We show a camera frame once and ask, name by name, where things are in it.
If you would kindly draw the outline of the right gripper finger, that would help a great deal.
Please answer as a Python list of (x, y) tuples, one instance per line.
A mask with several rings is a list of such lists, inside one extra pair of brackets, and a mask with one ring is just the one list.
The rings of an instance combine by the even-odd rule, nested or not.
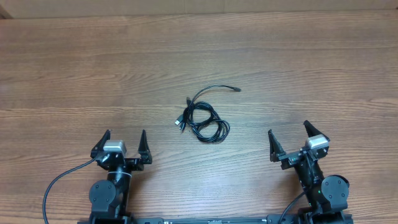
[(310, 121), (305, 120), (303, 122), (303, 125), (305, 126), (305, 129), (306, 129), (308, 137), (311, 138), (311, 137), (318, 136), (318, 135), (321, 134), (321, 135), (323, 135), (326, 138), (327, 141), (330, 140), (330, 138), (326, 134), (323, 134), (316, 127), (314, 127), (314, 125)]
[(280, 145), (279, 141), (276, 139), (272, 130), (268, 130), (268, 137), (270, 143), (270, 161), (278, 162), (280, 161), (280, 157), (285, 155), (285, 151)]

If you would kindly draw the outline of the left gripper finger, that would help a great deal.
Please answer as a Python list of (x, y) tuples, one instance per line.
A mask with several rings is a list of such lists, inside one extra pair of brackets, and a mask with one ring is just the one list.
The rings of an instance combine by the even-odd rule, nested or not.
[(104, 145), (107, 140), (110, 140), (110, 137), (111, 137), (111, 131), (109, 129), (107, 129), (106, 132), (104, 133), (103, 137), (92, 148), (91, 152), (99, 153), (100, 151), (103, 151)]
[(147, 143), (147, 135), (145, 129), (142, 130), (138, 153), (141, 155), (141, 159), (152, 158), (152, 154), (150, 153), (149, 145)]

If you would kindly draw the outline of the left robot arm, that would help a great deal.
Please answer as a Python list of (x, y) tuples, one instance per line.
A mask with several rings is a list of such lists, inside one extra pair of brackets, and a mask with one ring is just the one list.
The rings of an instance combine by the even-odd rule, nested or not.
[(92, 148), (90, 157), (98, 166), (108, 172), (107, 178), (95, 182), (89, 190), (91, 213), (88, 223), (135, 223), (133, 215), (127, 212), (132, 173), (143, 171), (152, 163), (152, 155), (143, 131), (138, 147), (138, 158), (128, 158), (123, 140), (112, 140), (111, 131)]

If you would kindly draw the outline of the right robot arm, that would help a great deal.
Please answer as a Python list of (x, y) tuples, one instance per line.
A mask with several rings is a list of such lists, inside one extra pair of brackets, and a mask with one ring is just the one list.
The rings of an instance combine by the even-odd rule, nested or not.
[(272, 130), (268, 131), (270, 161), (283, 170), (295, 169), (303, 192), (281, 214), (270, 214), (267, 223), (353, 223), (348, 208), (349, 181), (341, 175), (325, 177), (318, 164), (328, 154), (330, 138), (304, 121), (308, 138), (298, 151), (286, 153)]

